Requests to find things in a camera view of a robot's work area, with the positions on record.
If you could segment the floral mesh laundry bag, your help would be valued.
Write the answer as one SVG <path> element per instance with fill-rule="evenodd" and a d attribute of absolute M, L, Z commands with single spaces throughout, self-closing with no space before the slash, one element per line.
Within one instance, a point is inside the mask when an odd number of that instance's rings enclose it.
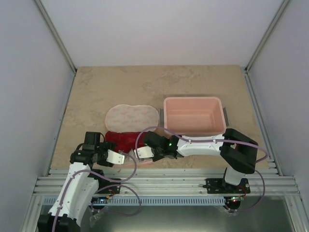
<path fill-rule="evenodd" d="M 150 105 L 119 104 L 106 114 L 107 131 L 118 133 L 141 132 L 145 128 L 159 125 L 159 112 Z"/>

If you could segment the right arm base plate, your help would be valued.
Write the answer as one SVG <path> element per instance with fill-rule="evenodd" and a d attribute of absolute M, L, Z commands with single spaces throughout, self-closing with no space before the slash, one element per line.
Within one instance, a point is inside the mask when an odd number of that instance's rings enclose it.
<path fill-rule="evenodd" d="M 247 178 L 242 178 L 240 184 L 231 185 L 225 183 L 222 178 L 207 178 L 203 188 L 208 194 L 249 194 L 251 193 L 249 181 Z"/>

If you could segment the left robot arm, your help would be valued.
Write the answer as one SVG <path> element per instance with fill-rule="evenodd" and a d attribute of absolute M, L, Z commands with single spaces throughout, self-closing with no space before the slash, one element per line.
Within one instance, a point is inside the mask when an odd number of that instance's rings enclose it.
<path fill-rule="evenodd" d="M 69 171 L 58 198 L 46 215 L 40 215 L 40 232 L 79 232 L 86 209 L 95 193 L 117 183 L 104 178 L 93 165 L 112 167 L 124 164 L 125 156 L 114 151 L 115 143 L 106 142 L 102 133 L 87 131 L 84 142 L 70 156 Z"/>

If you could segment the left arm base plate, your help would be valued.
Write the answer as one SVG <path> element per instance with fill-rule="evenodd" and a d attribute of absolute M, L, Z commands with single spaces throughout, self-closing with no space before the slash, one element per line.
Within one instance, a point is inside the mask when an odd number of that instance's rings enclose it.
<path fill-rule="evenodd" d="M 120 187 L 116 185 L 118 184 L 116 181 L 120 181 L 119 178 L 113 178 L 111 181 L 98 178 L 95 180 L 98 181 L 98 190 L 95 194 L 118 194 L 120 192 Z"/>

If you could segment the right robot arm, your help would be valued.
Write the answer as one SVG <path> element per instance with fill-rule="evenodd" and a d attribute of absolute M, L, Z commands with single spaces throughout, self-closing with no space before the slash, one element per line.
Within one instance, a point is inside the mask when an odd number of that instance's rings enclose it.
<path fill-rule="evenodd" d="M 177 159 L 194 155 L 216 156 L 224 159 L 228 167 L 222 183 L 222 189 L 232 193 L 239 188 L 246 174 L 255 172 L 258 143 L 235 129 L 226 129 L 223 134 L 208 137 L 189 137 L 172 133 L 169 138 L 154 131 L 142 132 L 143 146 L 134 148 L 140 160 L 153 162 L 163 158 Z"/>

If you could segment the red bra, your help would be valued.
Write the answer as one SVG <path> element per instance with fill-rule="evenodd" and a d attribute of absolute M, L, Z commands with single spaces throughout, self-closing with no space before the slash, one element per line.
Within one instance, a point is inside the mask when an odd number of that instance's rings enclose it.
<path fill-rule="evenodd" d="M 115 144 L 114 148 L 112 149 L 113 151 L 122 151 L 128 154 L 131 150 L 135 149 L 136 139 L 139 134 L 139 132 L 118 133 L 108 131 L 105 134 L 105 140 Z"/>

